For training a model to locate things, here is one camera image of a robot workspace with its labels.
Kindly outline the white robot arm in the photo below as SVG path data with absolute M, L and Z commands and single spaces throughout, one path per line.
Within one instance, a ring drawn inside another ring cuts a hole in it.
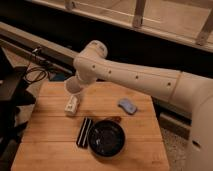
M 83 85 L 107 80 L 192 114 L 185 171 L 213 171 L 213 79 L 183 71 L 110 61 L 106 46 L 91 41 L 73 65 Z

